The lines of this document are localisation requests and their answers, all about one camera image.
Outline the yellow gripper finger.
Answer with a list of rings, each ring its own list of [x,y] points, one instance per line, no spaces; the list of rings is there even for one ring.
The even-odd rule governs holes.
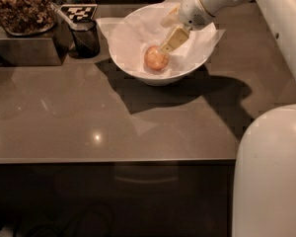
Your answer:
[[[173,26],[160,44],[160,50],[164,53],[171,53],[178,49],[189,39],[189,30],[184,26]]]
[[[178,18],[178,12],[179,12],[179,8],[176,7],[174,8],[167,16],[165,16],[160,24],[163,28],[169,28],[172,25],[178,24],[179,18]]]

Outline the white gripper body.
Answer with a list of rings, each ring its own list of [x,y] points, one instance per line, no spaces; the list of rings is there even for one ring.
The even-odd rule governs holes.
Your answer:
[[[200,31],[213,22],[200,0],[182,0],[178,11],[179,21],[193,31]]]

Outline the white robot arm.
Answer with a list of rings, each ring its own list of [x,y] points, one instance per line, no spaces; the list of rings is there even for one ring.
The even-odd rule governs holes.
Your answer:
[[[245,0],[183,0],[162,20],[201,30]],[[256,0],[296,81],[296,0]],[[257,118],[241,140],[234,173],[232,237],[296,237],[296,105]]]

